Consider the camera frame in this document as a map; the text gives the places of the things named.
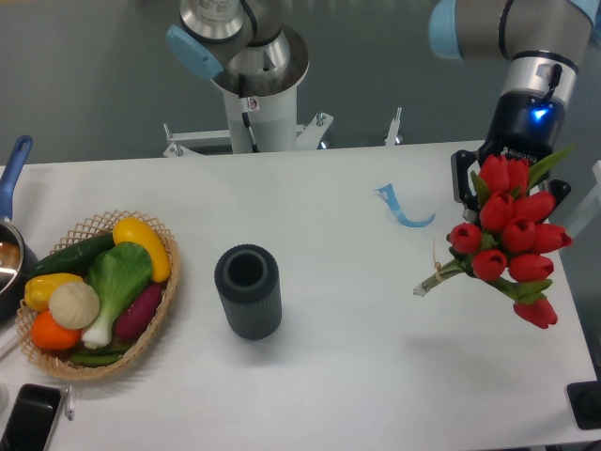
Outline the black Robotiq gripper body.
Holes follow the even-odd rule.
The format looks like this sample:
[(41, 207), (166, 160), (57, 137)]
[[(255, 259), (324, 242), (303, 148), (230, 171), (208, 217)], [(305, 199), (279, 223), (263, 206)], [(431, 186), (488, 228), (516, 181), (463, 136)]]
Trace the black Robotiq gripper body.
[(558, 101), (524, 92), (503, 94), (478, 149), (478, 163), (490, 155), (538, 163), (552, 154), (563, 119), (564, 106)]

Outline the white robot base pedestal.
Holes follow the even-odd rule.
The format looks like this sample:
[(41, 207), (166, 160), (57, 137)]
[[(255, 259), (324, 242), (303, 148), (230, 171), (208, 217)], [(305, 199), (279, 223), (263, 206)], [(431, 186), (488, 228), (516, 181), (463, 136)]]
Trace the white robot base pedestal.
[(293, 150), (297, 89), (308, 48), (282, 21), (279, 1), (183, 1), (167, 45), (195, 76), (223, 94), (235, 153)]

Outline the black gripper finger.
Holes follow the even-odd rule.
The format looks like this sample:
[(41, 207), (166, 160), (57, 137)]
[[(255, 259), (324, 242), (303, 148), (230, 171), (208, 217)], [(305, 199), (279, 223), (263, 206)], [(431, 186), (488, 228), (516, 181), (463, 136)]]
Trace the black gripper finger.
[(549, 217), (572, 191), (571, 185), (560, 179), (544, 180), (539, 184), (539, 188), (545, 217)]
[(451, 157), (454, 199), (463, 205), (463, 217), (467, 221), (479, 220), (479, 202), (470, 187), (469, 169), (478, 161), (477, 151), (460, 149)]

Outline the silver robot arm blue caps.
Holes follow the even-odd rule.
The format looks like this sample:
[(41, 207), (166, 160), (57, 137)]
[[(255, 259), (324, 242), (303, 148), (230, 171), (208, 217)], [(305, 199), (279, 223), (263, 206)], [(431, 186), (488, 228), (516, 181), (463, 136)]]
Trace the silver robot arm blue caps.
[(455, 201), (473, 221), (479, 202), (469, 169), (490, 155), (535, 164), (551, 155), (600, 4), (597, 1), (440, 1), (428, 25), (441, 58), (509, 61), (484, 143), (452, 157)]

